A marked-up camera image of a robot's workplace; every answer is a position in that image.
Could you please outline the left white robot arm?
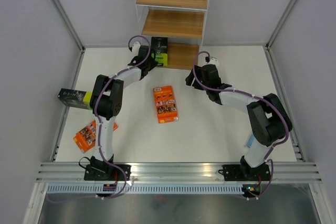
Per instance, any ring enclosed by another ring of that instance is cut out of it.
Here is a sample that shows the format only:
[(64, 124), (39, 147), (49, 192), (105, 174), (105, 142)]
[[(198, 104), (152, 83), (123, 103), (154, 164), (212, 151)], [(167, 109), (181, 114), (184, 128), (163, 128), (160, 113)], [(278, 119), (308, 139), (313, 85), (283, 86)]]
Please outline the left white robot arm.
[(90, 99), (96, 122), (96, 145), (85, 168), (84, 180), (112, 180), (119, 174), (127, 180), (127, 169), (113, 163), (114, 123), (121, 111), (124, 88), (142, 80), (158, 64), (150, 46), (134, 44), (129, 49), (136, 56), (125, 69), (110, 77), (101, 74), (96, 78)]

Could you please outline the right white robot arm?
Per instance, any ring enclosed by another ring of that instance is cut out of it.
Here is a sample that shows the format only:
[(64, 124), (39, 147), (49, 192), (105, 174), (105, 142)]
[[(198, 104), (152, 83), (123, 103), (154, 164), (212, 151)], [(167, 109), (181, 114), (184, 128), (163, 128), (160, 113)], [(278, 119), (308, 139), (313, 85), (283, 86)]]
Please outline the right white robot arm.
[(275, 142), (287, 138), (292, 130), (292, 122), (278, 96), (270, 93), (257, 97), (235, 90), (230, 84), (222, 83), (214, 64), (195, 65), (185, 81), (188, 86), (204, 90), (211, 101), (248, 115), (253, 141), (240, 159), (239, 172), (245, 179), (254, 178), (265, 165)]

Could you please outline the black green razor box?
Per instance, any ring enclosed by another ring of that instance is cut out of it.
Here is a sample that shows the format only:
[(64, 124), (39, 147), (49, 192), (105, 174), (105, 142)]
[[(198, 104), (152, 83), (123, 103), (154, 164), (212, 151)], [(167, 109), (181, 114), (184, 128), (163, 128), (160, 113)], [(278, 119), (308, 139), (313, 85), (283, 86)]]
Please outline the black green razor box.
[(58, 93), (59, 101), (65, 106), (86, 110), (92, 110), (90, 106), (91, 96), (92, 92), (64, 88)]
[(168, 66), (168, 38), (152, 37), (151, 38), (152, 58), (157, 62), (159, 67)]

